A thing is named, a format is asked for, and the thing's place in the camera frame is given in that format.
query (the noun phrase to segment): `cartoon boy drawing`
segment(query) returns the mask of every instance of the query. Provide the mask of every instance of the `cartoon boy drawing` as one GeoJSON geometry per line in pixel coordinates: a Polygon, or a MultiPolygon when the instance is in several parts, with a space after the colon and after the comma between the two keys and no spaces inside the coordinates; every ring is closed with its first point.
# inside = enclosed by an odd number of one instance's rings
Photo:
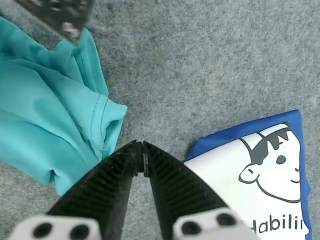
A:
{"type": "Polygon", "coordinates": [[[300,202],[300,143],[289,123],[254,134],[254,147],[250,146],[250,139],[243,137],[240,140],[249,151],[251,163],[240,173],[239,181],[256,183],[272,198],[288,203],[300,202]]]}

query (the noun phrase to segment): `gray carpet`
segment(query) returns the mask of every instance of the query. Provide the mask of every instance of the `gray carpet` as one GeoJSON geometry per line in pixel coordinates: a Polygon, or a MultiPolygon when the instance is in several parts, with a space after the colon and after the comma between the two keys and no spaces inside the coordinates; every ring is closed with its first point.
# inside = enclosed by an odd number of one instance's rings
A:
{"type": "MultiPolygon", "coordinates": [[[[1,0],[0,11],[48,48],[50,31],[1,0]]],[[[320,239],[318,0],[97,0],[95,37],[110,97],[127,104],[118,146],[147,140],[179,159],[199,137],[292,109],[303,114],[313,239],[320,239]]],[[[58,199],[0,164],[0,239],[58,199]]],[[[122,239],[160,240],[149,183],[135,178],[122,239]]]]}

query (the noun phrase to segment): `fabric fold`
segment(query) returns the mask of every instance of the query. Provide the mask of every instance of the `fabric fold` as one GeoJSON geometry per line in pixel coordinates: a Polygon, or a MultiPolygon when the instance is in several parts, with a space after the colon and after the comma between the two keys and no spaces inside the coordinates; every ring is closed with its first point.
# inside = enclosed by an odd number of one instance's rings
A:
{"type": "Polygon", "coordinates": [[[108,98],[87,29],[47,50],[0,17],[0,160],[63,195],[115,149],[127,106],[108,98]]]}

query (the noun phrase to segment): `teal shirt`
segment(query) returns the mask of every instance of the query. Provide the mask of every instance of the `teal shirt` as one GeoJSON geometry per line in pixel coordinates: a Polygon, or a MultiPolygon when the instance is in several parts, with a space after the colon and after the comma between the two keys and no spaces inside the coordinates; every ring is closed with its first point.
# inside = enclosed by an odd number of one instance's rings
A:
{"type": "Polygon", "coordinates": [[[63,195],[116,147],[127,107],[108,94],[88,30],[49,51],[0,17],[0,161],[63,195]]]}

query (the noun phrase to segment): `cartoon face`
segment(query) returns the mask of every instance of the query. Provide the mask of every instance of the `cartoon face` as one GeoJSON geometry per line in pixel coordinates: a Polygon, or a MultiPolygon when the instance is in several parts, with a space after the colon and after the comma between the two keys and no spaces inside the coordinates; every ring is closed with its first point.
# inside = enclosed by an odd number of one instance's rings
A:
{"type": "Polygon", "coordinates": [[[241,172],[239,180],[246,184],[256,182],[261,191],[270,197],[298,203],[301,198],[300,143],[288,128],[280,135],[275,132],[272,138],[266,136],[261,140],[266,142],[266,157],[262,162],[251,159],[252,163],[241,172]]]}

